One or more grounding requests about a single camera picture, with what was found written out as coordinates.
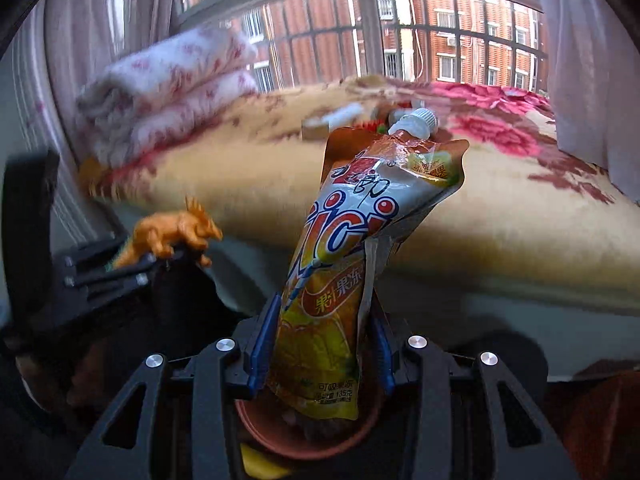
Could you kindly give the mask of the yellow floral bed blanket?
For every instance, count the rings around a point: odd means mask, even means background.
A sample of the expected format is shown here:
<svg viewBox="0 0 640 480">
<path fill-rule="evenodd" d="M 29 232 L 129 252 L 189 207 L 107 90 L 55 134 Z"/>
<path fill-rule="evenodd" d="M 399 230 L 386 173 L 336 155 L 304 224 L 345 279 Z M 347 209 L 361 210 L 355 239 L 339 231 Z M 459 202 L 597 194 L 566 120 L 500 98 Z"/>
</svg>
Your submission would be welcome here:
<svg viewBox="0 0 640 480">
<path fill-rule="evenodd" d="M 555 126 L 526 90 L 367 76 L 241 96 L 81 173 L 149 212 L 193 196 L 228 236 L 285 249 L 296 278 L 373 240 L 411 274 L 637 309 L 639 208 Z"/>
</svg>

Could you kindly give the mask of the orange toy dinosaur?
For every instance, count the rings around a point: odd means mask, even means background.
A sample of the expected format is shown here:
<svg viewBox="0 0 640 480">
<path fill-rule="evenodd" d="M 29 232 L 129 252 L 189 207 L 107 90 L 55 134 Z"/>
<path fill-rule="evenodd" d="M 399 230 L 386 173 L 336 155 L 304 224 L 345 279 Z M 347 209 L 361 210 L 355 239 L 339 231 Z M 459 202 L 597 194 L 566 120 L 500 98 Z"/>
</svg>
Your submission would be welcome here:
<svg viewBox="0 0 640 480">
<path fill-rule="evenodd" d="M 186 245 L 200 252 L 200 265 L 210 266 L 212 260 L 205 255 L 208 242 L 220 242 L 223 238 L 220 227 L 203 205 L 195 197 L 186 196 L 183 209 L 157 212 L 138 221 L 124 246 L 107 267 L 117 270 L 134 266 L 147 254 L 168 260 L 174 255 L 177 245 Z"/>
</svg>

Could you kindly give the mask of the barred window frame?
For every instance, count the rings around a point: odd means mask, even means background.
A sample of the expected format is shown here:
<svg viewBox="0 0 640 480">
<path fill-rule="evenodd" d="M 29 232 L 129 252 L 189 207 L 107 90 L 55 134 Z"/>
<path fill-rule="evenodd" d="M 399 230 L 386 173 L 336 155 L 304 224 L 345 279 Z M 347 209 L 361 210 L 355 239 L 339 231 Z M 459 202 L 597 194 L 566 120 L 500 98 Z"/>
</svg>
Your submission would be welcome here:
<svg viewBox="0 0 640 480">
<path fill-rule="evenodd" d="M 258 88 L 380 74 L 548 90 L 539 0 L 179 0 L 180 24 L 244 32 Z"/>
</svg>

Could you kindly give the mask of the sheer curtain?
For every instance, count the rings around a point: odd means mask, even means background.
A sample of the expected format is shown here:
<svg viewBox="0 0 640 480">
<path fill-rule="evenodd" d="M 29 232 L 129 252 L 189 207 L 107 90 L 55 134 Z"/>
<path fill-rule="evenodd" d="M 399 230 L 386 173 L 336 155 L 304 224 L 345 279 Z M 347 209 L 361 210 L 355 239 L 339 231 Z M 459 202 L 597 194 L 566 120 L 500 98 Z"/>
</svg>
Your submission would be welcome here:
<svg viewBox="0 0 640 480">
<path fill-rule="evenodd" d="M 75 100 L 107 65 L 174 29 L 176 0 L 36 0 L 1 59 L 1 113 L 14 132 L 1 155 L 53 148 L 60 155 L 52 214 L 56 248 L 119 227 L 78 181 L 88 148 Z"/>
<path fill-rule="evenodd" d="M 639 199 L 639 51 L 605 0 L 540 0 L 561 150 Z"/>
</svg>

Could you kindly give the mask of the white paper tube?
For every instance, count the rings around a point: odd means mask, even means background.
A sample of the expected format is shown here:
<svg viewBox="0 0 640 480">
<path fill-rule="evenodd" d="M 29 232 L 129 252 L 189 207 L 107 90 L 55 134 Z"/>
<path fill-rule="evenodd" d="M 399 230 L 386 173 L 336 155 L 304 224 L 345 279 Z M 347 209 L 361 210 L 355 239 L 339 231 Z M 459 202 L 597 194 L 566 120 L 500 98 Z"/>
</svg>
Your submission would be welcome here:
<svg viewBox="0 0 640 480">
<path fill-rule="evenodd" d="M 330 131 L 348 126 L 354 122 L 363 113 L 363 107 L 360 103 L 352 102 L 346 106 L 342 106 L 333 112 L 322 117 L 322 124 L 326 124 Z"/>
</svg>

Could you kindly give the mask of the left sheer curtain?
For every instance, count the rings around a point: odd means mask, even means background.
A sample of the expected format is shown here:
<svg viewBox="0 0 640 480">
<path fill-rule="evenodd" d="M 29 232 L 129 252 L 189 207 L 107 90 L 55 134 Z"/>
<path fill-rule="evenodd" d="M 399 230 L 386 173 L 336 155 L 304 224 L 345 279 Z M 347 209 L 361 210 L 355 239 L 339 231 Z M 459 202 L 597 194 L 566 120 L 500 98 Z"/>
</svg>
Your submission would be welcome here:
<svg viewBox="0 0 640 480">
<path fill-rule="evenodd" d="M 36 0 L 1 59 L 1 113 L 14 132 L 1 155 L 53 148 L 60 155 L 52 214 L 56 248 L 119 227 L 78 181 L 88 148 L 75 100 L 107 65 L 174 29 L 176 0 Z"/>
</svg>

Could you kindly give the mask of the orange trash bin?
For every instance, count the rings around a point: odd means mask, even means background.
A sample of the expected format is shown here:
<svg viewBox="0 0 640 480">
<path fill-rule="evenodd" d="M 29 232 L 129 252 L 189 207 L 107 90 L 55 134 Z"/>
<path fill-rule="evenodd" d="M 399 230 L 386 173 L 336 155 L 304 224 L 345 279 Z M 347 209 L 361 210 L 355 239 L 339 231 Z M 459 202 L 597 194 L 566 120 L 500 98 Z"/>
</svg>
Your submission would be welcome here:
<svg viewBox="0 0 640 480">
<path fill-rule="evenodd" d="M 322 420 L 303 417 L 283 404 L 270 391 L 254 400 L 237 400 L 235 409 L 248 434 L 274 454 L 291 460 L 325 460 L 356 448 L 378 421 L 383 393 L 363 396 L 357 420 L 332 419 L 332 430 L 321 428 Z"/>
</svg>

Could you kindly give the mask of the folded white floral quilt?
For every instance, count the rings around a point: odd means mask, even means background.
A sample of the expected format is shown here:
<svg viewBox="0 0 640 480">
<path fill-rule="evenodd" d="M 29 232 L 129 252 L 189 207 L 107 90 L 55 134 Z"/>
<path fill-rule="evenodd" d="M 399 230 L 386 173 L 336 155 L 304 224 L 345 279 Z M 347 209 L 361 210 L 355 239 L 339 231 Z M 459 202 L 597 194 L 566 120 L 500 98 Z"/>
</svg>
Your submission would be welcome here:
<svg viewBox="0 0 640 480">
<path fill-rule="evenodd" d="M 181 141 L 257 84 L 242 32 L 201 25 L 121 58 L 85 85 L 77 125 L 88 152 L 119 168 Z"/>
</svg>

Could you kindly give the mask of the right sheer curtain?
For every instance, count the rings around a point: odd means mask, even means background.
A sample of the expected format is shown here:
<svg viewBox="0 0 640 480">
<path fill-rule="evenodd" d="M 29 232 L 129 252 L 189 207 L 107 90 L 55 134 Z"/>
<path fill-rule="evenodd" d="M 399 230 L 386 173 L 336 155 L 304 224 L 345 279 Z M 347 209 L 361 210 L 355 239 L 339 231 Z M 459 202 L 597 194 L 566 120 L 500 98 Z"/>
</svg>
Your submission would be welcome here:
<svg viewBox="0 0 640 480">
<path fill-rule="evenodd" d="M 561 150 L 639 199 L 639 51 L 605 0 L 540 0 Z"/>
</svg>

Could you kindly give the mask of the yellow object under bin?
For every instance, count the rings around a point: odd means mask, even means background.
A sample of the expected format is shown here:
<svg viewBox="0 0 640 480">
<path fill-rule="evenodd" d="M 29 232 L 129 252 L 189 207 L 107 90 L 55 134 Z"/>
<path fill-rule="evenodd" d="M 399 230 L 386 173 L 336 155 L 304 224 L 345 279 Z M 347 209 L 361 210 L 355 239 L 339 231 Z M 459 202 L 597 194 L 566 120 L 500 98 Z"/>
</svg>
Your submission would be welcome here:
<svg viewBox="0 0 640 480">
<path fill-rule="evenodd" d="M 245 443 L 240 444 L 240 450 L 244 470 L 254 479 L 280 480 L 293 474 L 291 469 L 283 467 Z"/>
</svg>

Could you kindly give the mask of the red green toy car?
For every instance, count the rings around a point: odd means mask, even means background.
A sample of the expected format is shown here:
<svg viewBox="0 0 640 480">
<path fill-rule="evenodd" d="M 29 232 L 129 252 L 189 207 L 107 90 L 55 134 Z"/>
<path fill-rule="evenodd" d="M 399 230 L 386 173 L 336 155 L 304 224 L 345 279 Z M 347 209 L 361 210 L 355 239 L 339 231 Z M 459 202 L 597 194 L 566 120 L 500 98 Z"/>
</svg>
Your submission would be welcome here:
<svg viewBox="0 0 640 480">
<path fill-rule="evenodd" d="M 355 126 L 356 129 L 361 129 L 364 131 L 369 131 L 376 134 L 386 134 L 388 133 L 388 125 L 384 120 L 369 120 L 368 122 L 360 122 Z"/>
</svg>

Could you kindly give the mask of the orange jelly drink pouch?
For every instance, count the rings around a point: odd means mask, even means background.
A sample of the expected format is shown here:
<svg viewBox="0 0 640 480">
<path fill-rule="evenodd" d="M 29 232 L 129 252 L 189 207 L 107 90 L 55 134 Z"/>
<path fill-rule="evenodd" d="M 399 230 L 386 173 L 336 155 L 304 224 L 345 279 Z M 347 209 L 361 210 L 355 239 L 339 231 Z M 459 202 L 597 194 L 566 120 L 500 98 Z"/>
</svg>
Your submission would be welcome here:
<svg viewBox="0 0 640 480">
<path fill-rule="evenodd" d="M 334 130 L 317 198 L 288 269 L 268 385 L 317 420 L 359 415 L 361 339 L 375 279 L 390 254 L 463 183 L 468 141 L 438 143 L 416 108 L 386 134 Z"/>
</svg>

